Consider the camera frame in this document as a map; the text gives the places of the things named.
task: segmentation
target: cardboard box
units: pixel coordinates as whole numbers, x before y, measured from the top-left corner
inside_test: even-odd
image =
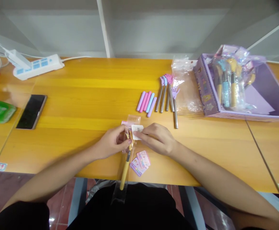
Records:
[[[252,86],[273,107],[274,111],[269,115],[235,112],[221,108],[213,83],[213,70],[209,69],[206,63],[206,58],[212,57],[213,54],[202,54],[194,69],[205,116],[266,122],[279,121],[279,82],[266,63],[257,67],[256,79]]]

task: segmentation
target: clear plastic bag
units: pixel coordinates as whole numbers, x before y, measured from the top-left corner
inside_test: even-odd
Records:
[[[128,175],[129,175],[129,170],[130,170],[129,164],[132,161],[131,159],[133,159],[134,151],[135,151],[136,144],[137,144],[137,141],[133,139],[132,125],[139,125],[140,120],[141,120],[140,116],[128,115],[123,140],[131,139],[132,144],[127,149],[122,151],[119,171],[118,171],[118,175],[117,175],[118,180],[116,181],[116,186],[115,186],[114,194],[112,197],[112,203],[114,201],[117,201],[120,203],[125,202],[127,187],[128,187]],[[125,175],[123,175],[124,174],[123,171],[124,171],[125,167],[127,167],[127,169],[126,169],[127,172]],[[122,176],[125,176],[125,182],[121,181]]]
[[[245,99],[245,87],[255,79],[252,57],[245,48],[231,45],[221,45],[214,55],[214,86],[222,109],[251,113],[256,108]]]
[[[197,61],[189,60],[187,56],[174,57],[172,61],[173,87],[180,89],[176,98],[178,115],[197,114],[203,116],[203,107],[193,72],[196,63]]]

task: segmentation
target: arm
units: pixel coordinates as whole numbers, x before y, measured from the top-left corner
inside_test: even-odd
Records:
[[[88,164],[126,149],[132,141],[130,139],[123,141],[124,129],[125,125],[110,129],[95,145],[81,152],[67,155],[43,169],[22,186],[3,209],[18,201],[47,202]]]
[[[268,201],[232,173],[177,142],[167,128],[154,123],[135,135],[155,152],[181,164],[207,191],[229,205],[237,228],[251,224],[279,229],[279,212]]]

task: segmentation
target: black phone screen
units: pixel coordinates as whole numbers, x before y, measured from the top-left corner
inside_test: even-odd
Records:
[[[31,95],[16,128],[34,129],[43,108],[45,95]]]

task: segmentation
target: hand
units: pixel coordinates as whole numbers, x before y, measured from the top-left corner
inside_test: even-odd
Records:
[[[123,140],[125,125],[109,129],[103,137],[94,145],[97,148],[98,159],[105,159],[115,153],[118,153],[132,143],[131,139]]]
[[[157,123],[149,125],[142,132],[135,131],[134,135],[153,151],[166,156],[172,156],[178,145],[171,132]]]

